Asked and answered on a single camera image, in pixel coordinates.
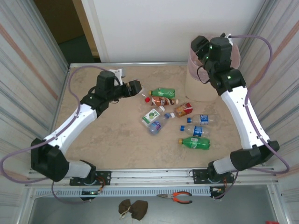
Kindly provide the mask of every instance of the blue bottle cap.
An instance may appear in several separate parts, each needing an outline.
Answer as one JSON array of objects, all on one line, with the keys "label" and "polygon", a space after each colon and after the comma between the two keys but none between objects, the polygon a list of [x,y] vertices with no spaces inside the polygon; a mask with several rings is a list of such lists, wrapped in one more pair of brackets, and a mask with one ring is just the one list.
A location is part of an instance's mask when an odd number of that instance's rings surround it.
[{"label": "blue bottle cap", "polygon": [[171,117],[170,113],[166,113],[164,114],[164,117],[166,117],[167,119]]}]

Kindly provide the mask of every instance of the water bottle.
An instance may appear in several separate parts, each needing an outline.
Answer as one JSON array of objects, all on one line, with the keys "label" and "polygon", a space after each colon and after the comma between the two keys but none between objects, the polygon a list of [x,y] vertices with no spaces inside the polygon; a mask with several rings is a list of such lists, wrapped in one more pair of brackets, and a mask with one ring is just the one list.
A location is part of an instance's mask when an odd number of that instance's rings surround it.
[{"label": "water bottle", "polygon": [[145,114],[141,118],[141,122],[148,127],[154,120],[156,120],[160,114],[162,114],[165,111],[165,108],[163,106],[159,106],[158,108],[150,110],[147,114]]},{"label": "water bottle", "polygon": [[191,136],[198,136],[204,138],[210,137],[210,130],[206,127],[195,126],[195,125],[186,125],[186,126],[182,125],[181,131],[186,132],[188,135]]},{"label": "water bottle", "polygon": [[179,139],[179,144],[185,145],[188,148],[201,148],[203,150],[210,149],[210,140],[205,138],[198,138],[198,137],[189,137],[186,139]]},{"label": "water bottle", "polygon": [[154,121],[149,126],[149,132],[152,135],[156,135],[159,133],[159,131],[164,127],[168,121],[169,118],[174,118],[174,113],[166,113],[162,118],[159,118],[158,120]]},{"label": "water bottle", "polygon": [[187,123],[216,126],[218,119],[219,117],[215,114],[196,114],[192,118],[187,118]]}]

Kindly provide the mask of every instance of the white wall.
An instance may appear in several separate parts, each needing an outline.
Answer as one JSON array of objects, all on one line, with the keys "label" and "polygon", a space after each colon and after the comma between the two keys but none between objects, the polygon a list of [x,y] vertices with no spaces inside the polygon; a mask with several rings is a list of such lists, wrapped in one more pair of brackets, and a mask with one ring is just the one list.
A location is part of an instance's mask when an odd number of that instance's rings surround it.
[{"label": "white wall", "polygon": [[264,0],[82,2],[102,62],[140,62],[186,61],[200,34],[246,34]]}]

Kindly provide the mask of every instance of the blue bottle label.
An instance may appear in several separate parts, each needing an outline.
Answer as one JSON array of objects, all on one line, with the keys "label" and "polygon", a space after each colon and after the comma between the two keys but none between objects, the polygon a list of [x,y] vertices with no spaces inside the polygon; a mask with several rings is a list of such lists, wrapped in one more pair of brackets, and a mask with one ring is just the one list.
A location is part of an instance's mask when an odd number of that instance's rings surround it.
[{"label": "blue bottle label", "polygon": [[201,115],[200,116],[200,124],[201,125],[208,125],[209,124],[209,116],[208,115]]},{"label": "blue bottle label", "polygon": [[155,129],[157,130],[157,132],[159,132],[160,129],[161,129],[161,124],[160,124],[160,122],[158,122],[158,121],[155,121],[154,123],[152,123],[151,126],[152,126],[153,128],[155,128]]},{"label": "blue bottle label", "polygon": [[193,136],[201,137],[202,134],[202,127],[195,126]]}]

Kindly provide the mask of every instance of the striped wall panel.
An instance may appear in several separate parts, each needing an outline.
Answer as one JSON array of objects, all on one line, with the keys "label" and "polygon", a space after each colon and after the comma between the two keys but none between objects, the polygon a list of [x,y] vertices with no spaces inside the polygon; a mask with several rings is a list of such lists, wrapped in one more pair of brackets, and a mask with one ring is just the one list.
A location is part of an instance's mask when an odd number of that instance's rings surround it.
[{"label": "striped wall panel", "polygon": [[[50,132],[67,64],[31,0],[0,1],[0,156]],[[24,179],[30,154],[5,162]],[[0,223],[13,223],[23,186],[0,176]]]},{"label": "striped wall panel", "polygon": [[[252,33],[270,41],[273,63],[254,89],[251,102],[263,128],[272,140],[278,140],[279,153],[291,166],[279,180],[292,221],[299,223],[299,1],[272,1],[267,16]],[[261,76],[269,50],[261,40],[253,40],[242,54],[240,70],[250,86]],[[268,163],[284,169],[276,157]]]}]

